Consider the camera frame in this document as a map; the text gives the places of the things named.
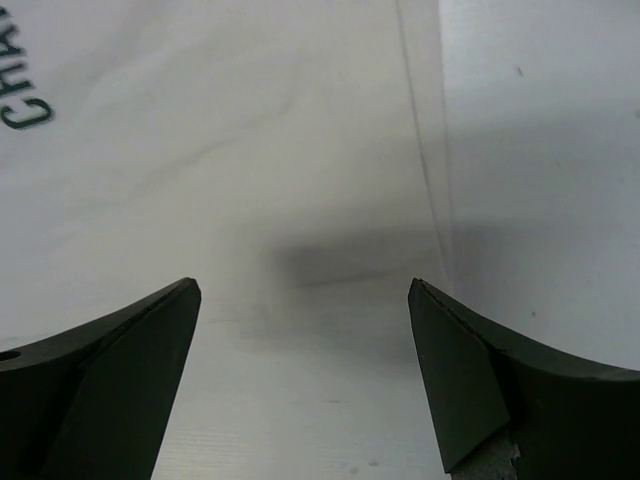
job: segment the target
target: dark metal jaw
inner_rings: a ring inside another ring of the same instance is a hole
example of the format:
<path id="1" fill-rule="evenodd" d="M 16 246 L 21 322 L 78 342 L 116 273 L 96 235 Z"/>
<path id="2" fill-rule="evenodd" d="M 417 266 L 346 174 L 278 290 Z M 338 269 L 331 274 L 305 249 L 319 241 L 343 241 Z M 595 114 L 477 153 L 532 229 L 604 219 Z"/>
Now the dark metal jaw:
<path id="1" fill-rule="evenodd" d="M 151 478 L 193 337 L 184 279 L 0 354 L 0 479 Z"/>
<path id="2" fill-rule="evenodd" d="M 454 479 L 640 478 L 640 372 L 538 343 L 421 280 L 409 307 Z"/>

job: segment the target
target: white paper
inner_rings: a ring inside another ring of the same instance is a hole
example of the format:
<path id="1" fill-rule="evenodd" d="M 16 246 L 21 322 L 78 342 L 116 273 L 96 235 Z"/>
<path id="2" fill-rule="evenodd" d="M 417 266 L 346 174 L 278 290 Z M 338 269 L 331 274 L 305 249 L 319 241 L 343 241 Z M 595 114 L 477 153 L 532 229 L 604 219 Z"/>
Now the white paper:
<path id="1" fill-rule="evenodd" d="M 192 276 L 154 478 L 444 478 L 406 294 L 446 268 L 398 6 L 2 5 L 55 111 L 0 125 L 3 336 Z"/>

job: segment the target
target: white surface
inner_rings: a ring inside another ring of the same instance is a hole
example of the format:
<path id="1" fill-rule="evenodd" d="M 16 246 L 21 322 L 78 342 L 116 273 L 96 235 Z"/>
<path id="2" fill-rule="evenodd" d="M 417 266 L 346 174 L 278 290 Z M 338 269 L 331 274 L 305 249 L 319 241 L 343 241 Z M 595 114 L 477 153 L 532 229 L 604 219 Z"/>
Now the white surface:
<path id="1" fill-rule="evenodd" d="M 450 247 L 403 54 L 442 121 L 441 69 L 421 63 L 439 35 L 414 16 L 437 25 L 435 4 L 3 5 L 57 113 L 0 129 L 3 335 L 193 276 L 156 479 L 442 478 L 406 307 L 413 276 L 446 285 Z"/>
<path id="2" fill-rule="evenodd" d="M 640 5 L 441 0 L 441 13 L 456 295 L 640 368 Z"/>

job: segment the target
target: white backdrop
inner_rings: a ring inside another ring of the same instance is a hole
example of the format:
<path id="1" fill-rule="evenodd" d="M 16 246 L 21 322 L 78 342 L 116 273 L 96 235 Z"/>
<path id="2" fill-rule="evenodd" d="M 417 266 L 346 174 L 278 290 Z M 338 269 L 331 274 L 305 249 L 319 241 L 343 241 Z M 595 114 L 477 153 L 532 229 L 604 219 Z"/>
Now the white backdrop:
<path id="1" fill-rule="evenodd" d="M 441 0 L 456 295 L 640 368 L 640 5 Z"/>

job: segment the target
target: black letter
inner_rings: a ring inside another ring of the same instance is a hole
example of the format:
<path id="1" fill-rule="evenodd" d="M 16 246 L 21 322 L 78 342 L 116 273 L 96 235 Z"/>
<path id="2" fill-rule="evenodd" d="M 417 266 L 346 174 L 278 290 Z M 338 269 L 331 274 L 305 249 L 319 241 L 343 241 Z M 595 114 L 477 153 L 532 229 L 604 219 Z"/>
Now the black letter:
<path id="1" fill-rule="evenodd" d="M 27 66 L 24 63 L 16 63 L 15 65 L 11 65 L 10 67 L 0 69 L 0 97 L 4 97 L 5 95 L 12 95 L 16 92 L 20 92 L 21 90 L 26 90 L 28 88 L 33 88 L 33 85 L 28 80 L 18 83 L 9 83 L 4 78 L 7 73 L 21 72 L 22 70 L 26 70 L 26 68 Z"/>
<path id="2" fill-rule="evenodd" d="M 53 109 L 44 100 L 40 100 L 39 98 L 25 98 L 22 101 L 31 108 L 40 107 L 43 111 L 40 115 L 34 117 L 27 117 L 22 120 L 11 120 L 8 116 L 15 113 L 15 110 L 11 107 L 4 106 L 0 109 L 0 118 L 6 126 L 14 130 L 23 130 L 53 119 Z"/>
<path id="3" fill-rule="evenodd" d="M 13 37 L 18 33 L 18 27 L 15 25 L 9 25 L 2 33 L 0 33 L 0 45 L 4 45 L 3 49 L 0 49 L 1 57 L 10 57 L 13 55 L 22 55 L 24 50 L 20 47 L 11 45 L 10 37 Z"/>

